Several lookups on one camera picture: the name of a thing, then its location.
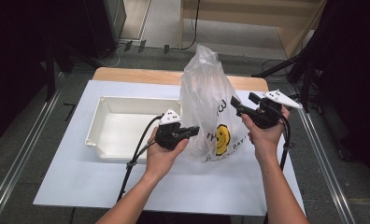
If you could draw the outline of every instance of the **white tray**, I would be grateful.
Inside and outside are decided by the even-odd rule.
[[[178,99],[102,96],[95,109],[85,144],[94,148],[101,159],[128,162],[150,121],[170,108],[180,114]],[[140,149],[147,144],[158,121],[150,126]],[[144,153],[138,161],[145,161],[146,158],[147,153]]]

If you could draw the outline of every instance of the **hand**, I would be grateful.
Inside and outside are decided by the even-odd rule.
[[[281,107],[281,113],[286,119],[290,115],[284,106]],[[255,146],[255,157],[258,162],[261,164],[261,162],[277,160],[278,140],[284,131],[284,126],[278,124],[272,128],[260,129],[248,115],[241,115],[241,119],[249,129],[249,140]]]
[[[148,140],[149,143],[155,141],[157,130],[157,127],[153,129],[153,133]],[[144,176],[152,178],[154,181],[160,181],[170,171],[177,155],[185,149],[188,142],[188,139],[183,139],[174,150],[160,147],[157,143],[150,146],[147,149],[147,170]]]

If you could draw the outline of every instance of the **person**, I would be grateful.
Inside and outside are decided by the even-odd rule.
[[[290,115],[284,106],[281,113],[285,118]],[[248,115],[243,114],[241,119],[249,129],[249,140],[255,146],[255,157],[260,164],[269,224],[308,223],[278,164],[278,140],[283,132],[283,125],[278,124],[269,129],[260,129]],[[153,130],[149,142],[153,140],[156,131],[157,128]],[[187,144],[188,139],[184,139],[173,151],[157,144],[150,146],[147,150],[145,173],[97,223],[136,223],[153,189],[170,171],[177,155],[184,150]]]

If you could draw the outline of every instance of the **plastic bag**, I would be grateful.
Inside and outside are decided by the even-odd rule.
[[[232,96],[239,99],[217,53],[198,45],[180,88],[182,126],[200,127],[183,152],[188,159],[219,161],[241,147],[247,129],[230,105]]]

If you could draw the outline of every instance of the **smiley face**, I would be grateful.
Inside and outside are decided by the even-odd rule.
[[[215,151],[215,154],[217,156],[221,156],[225,153],[230,141],[231,135],[228,127],[224,124],[220,124],[217,129],[217,150]]]

